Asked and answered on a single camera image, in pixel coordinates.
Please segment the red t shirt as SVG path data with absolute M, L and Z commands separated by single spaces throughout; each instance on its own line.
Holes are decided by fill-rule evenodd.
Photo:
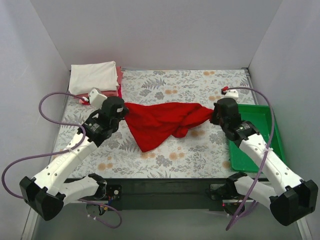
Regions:
M 155 105 L 126 103 L 125 121 L 143 153 L 159 147 L 168 137 L 183 138 L 189 129 L 211 119 L 214 110 L 199 103 L 167 102 Z

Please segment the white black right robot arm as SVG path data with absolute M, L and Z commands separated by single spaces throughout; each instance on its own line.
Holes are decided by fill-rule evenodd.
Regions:
M 241 119 L 233 98 L 222 98 L 214 104 L 211 123 L 220 125 L 227 139 L 261 167 L 271 183 L 267 186 L 239 172 L 226 179 L 225 185 L 216 190 L 218 195 L 227 194 L 232 199 L 247 195 L 267 207 L 283 226 L 315 211 L 319 190 L 316 183 L 303 180 L 282 162 L 259 130 L 250 121 Z

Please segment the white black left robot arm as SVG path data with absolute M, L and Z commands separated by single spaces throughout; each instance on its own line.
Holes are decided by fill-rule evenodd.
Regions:
M 66 179 L 119 128 L 128 113 L 122 98 L 107 97 L 96 107 L 67 145 L 66 152 L 57 156 L 33 178 L 25 176 L 19 183 L 24 201 L 45 221 L 56 217 L 62 208 L 79 199 L 92 196 L 101 200 L 107 193 L 107 181 L 91 173 L 80 180 Z

